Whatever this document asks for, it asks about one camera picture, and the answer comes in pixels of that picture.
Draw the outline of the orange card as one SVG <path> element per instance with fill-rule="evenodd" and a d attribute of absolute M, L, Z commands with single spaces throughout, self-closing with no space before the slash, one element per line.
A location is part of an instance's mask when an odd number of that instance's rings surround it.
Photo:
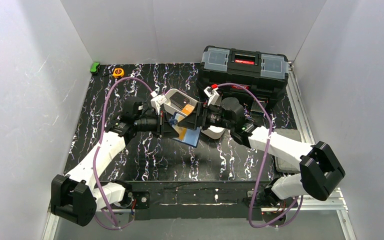
<path fill-rule="evenodd" d="M 189 114 L 191 114 L 194 110 L 194 106 L 190 105 L 190 104 L 186 104 L 183 109 L 181 110 L 181 113 L 184 114 L 185 116 L 188 116 Z"/>

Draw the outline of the gold credit card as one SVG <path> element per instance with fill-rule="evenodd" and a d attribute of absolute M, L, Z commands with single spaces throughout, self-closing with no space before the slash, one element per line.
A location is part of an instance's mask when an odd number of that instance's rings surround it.
<path fill-rule="evenodd" d="M 179 138 L 180 140 L 183 140 L 183 139 L 185 138 L 187 132 L 188 132 L 188 129 L 187 129 L 187 128 L 183 128 L 183 127 L 181 127 L 181 128 L 178 130 L 178 134 L 179 134 L 179 137 L 178 137 L 178 138 Z"/>

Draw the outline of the blue leather card holder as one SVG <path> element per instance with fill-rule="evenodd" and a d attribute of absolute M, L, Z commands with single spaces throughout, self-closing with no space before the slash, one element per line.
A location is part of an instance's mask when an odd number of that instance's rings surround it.
<path fill-rule="evenodd" d="M 175 112 L 174 115 L 173 115 L 173 117 L 172 117 L 170 120 L 177 120 L 178 117 L 179 117 L 179 116 L 178 116 L 178 112 Z M 178 130 L 179 130 L 181 127 L 179 127 L 178 125 L 176 125 L 174 128 L 175 128 L 175 129 L 177 130 L 177 132 L 178 132 Z M 184 137 L 183 140 L 180 140 L 179 137 L 177 137 L 177 138 L 171 138 L 171 139 L 172 139 L 172 140 L 175 140 L 175 141 L 177 141 L 177 142 L 179 142 L 179 143 L 183 143 L 183 144 L 185 144 L 185 145 L 188 145 L 188 146 L 190 146 L 190 147 L 194 147 L 194 148 L 196 148 L 197 145 L 198 145 L 198 142 L 199 142 L 200 134 L 201 134 L 201 128 L 198 127 L 196 130 L 188 129 L 188 131 L 187 131 L 187 133 L 186 133 L 186 135 L 185 135 L 185 137 Z"/>

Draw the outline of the white oblong plastic tray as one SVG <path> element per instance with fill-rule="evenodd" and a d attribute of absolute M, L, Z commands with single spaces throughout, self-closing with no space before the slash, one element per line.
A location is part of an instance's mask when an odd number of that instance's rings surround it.
<path fill-rule="evenodd" d="M 198 100 L 194 99 L 191 96 L 186 95 L 182 91 L 172 88 L 168 90 L 164 96 L 166 97 L 167 101 L 164 103 L 164 107 L 166 108 L 167 112 L 169 112 L 171 115 L 174 115 L 174 113 L 181 113 L 183 116 L 187 116 L 188 114 L 183 111 L 183 109 L 190 105 L 191 107 L 195 107 Z M 215 127 L 210 126 L 206 130 L 201 130 L 201 133 L 209 137 L 210 139 L 217 140 L 222 137 L 222 135 L 225 132 L 225 128 L 222 127 Z"/>

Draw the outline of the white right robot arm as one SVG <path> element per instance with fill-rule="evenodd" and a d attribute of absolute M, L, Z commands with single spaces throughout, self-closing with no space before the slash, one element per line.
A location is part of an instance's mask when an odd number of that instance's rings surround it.
<path fill-rule="evenodd" d="M 234 97 L 222 100 L 220 106 L 198 102 L 192 113 L 178 121 L 178 126 L 191 130 L 210 126 L 228 129 L 238 144 L 263 150 L 298 168 L 299 173 L 275 178 L 264 188 L 263 201 L 271 205 L 301 195 L 325 201 L 346 175 L 327 143 L 300 142 L 271 131 L 248 119 Z"/>

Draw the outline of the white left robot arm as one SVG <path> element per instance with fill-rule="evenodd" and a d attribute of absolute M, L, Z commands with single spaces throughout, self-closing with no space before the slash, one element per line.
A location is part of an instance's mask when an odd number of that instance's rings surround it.
<path fill-rule="evenodd" d="M 164 109 L 167 100 L 154 94 L 147 104 L 139 97 L 128 97 L 121 112 L 104 125 L 101 138 L 86 157 L 66 175 L 53 178 L 51 213 L 84 227 L 97 210 L 107 209 L 110 221 L 116 224 L 111 205 L 123 202 L 131 188 L 125 183 L 102 184 L 100 175 L 139 132 L 163 138 L 179 136 Z"/>

